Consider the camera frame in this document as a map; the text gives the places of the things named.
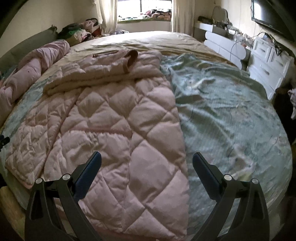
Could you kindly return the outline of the black wall television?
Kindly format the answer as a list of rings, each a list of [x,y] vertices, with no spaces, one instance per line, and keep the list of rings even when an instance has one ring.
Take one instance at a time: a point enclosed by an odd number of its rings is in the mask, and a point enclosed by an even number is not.
[[[251,19],[255,23],[266,27],[274,33],[290,40],[295,41],[288,27],[271,5],[270,1],[251,1]]]

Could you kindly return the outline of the white drawer cabinet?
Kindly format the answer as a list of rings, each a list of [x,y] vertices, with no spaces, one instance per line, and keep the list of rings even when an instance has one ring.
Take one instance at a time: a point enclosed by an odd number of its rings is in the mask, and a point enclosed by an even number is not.
[[[247,71],[264,87],[268,100],[273,99],[278,88],[295,84],[295,59],[260,37],[253,43]]]

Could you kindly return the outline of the grey padded headboard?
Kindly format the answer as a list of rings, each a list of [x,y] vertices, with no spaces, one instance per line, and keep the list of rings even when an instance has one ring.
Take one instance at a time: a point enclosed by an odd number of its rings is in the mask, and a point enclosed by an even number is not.
[[[1,56],[1,73],[5,73],[13,66],[18,65],[21,59],[30,51],[53,42],[56,39],[57,27],[52,25],[50,28],[23,40]]]

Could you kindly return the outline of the rolled pink duvet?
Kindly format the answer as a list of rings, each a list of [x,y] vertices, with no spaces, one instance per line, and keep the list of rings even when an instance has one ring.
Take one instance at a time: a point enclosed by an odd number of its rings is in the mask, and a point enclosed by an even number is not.
[[[16,100],[69,51],[66,40],[57,40],[34,49],[19,62],[14,74],[1,87],[1,125],[12,112]]]

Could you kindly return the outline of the clothes on floor right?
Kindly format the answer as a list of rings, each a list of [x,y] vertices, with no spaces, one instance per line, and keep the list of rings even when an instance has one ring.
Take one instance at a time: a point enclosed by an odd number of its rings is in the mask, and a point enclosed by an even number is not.
[[[288,95],[290,97],[290,102],[293,106],[293,112],[292,112],[292,116],[291,119],[295,120],[296,118],[296,89],[291,89],[288,91]]]

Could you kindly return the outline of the pink quilted coat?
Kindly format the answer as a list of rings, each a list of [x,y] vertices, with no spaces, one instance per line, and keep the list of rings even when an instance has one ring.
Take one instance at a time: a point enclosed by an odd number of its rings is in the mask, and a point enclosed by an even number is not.
[[[183,132],[156,50],[123,50],[66,64],[26,114],[6,168],[26,188],[71,173],[100,152],[80,207],[101,233],[182,240],[189,219]]]

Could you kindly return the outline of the left cream curtain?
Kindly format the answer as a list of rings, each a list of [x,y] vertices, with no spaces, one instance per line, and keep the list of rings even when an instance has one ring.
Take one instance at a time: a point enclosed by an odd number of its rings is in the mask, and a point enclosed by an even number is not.
[[[117,0],[96,0],[94,2],[103,34],[114,33],[117,28]]]

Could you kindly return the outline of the clothes on window sill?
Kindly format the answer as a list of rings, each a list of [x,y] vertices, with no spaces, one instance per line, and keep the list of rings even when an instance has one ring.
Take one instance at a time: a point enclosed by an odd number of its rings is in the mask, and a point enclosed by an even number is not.
[[[145,13],[140,13],[138,16],[118,16],[119,22],[133,21],[133,20],[148,20],[148,21],[171,21],[171,9],[150,9]]]

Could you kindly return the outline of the cream curtain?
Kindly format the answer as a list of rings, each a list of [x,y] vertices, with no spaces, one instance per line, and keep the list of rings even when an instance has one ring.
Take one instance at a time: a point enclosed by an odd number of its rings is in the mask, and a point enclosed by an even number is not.
[[[173,0],[171,16],[171,31],[193,35],[194,28],[194,0]]]
[[[117,0],[96,0],[94,2],[103,34],[114,33],[117,28]]]

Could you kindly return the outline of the window with dark frame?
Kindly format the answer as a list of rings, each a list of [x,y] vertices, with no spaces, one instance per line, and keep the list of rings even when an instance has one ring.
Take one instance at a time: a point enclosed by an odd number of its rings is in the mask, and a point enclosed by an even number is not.
[[[120,19],[138,18],[148,11],[168,11],[173,8],[173,1],[129,0],[117,1],[117,16]]]

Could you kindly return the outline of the right cream curtain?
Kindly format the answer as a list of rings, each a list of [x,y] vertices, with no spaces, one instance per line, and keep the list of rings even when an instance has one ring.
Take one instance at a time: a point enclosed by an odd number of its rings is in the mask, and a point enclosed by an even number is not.
[[[194,0],[173,0],[171,16],[171,31],[193,35],[194,28]]]

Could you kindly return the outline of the white heart shaped mirror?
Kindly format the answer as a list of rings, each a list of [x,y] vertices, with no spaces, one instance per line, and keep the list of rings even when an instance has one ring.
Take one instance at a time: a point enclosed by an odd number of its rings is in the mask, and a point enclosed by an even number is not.
[[[215,6],[212,13],[214,24],[227,24],[229,22],[228,12],[220,6]]]

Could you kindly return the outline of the light blue cartoon bedsheet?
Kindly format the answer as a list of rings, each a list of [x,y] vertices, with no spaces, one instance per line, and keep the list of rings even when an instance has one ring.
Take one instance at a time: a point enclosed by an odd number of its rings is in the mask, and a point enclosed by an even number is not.
[[[186,235],[196,232],[214,207],[193,169],[195,152],[237,180],[257,178],[267,202],[269,219],[273,225],[279,224],[281,204],[292,176],[292,151],[264,88],[236,67],[205,61],[191,54],[162,55],[160,70],[175,96],[185,144],[189,181]],[[34,83],[25,92],[6,122],[5,134],[13,139],[52,76]],[[5,166],[11,143],[1,154],[1,173],[14,186],[19,202],[26,205],[29,188]]]

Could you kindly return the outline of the white dressing table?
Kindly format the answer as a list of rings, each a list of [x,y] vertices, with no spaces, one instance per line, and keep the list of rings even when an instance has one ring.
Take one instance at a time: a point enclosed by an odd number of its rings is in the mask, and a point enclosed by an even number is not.
[[[194,38],[203,42],[222,57],[236,65],[239,69],[246,70],[250,51],[240,42],[235,42],[226,37],[227,32],[215,25],[196,22],[194,24]]]

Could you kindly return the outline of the pile of clothes by headboard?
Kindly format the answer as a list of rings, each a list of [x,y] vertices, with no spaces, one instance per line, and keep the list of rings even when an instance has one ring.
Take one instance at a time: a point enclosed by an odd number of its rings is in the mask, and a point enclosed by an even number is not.
[[[101,32],[97,18],[91,18],[81,23],[67,25],[57,34],[57,40],[66,40],[72,47],[99,37]]]

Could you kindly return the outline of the beige bed sheet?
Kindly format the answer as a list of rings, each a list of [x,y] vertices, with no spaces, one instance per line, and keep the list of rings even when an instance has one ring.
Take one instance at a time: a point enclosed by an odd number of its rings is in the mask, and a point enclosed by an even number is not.
[[[135,49],[137,51],[158,50],[163,55],[188,53],[202,60],[234,66],[229,60],[187,34],[148,31],[111,35],[75,45],[70,48],[67,55],[50,67],[38,81],[43,81],[52,76],[61,66],[91,54],[108,54],[123,49]]]

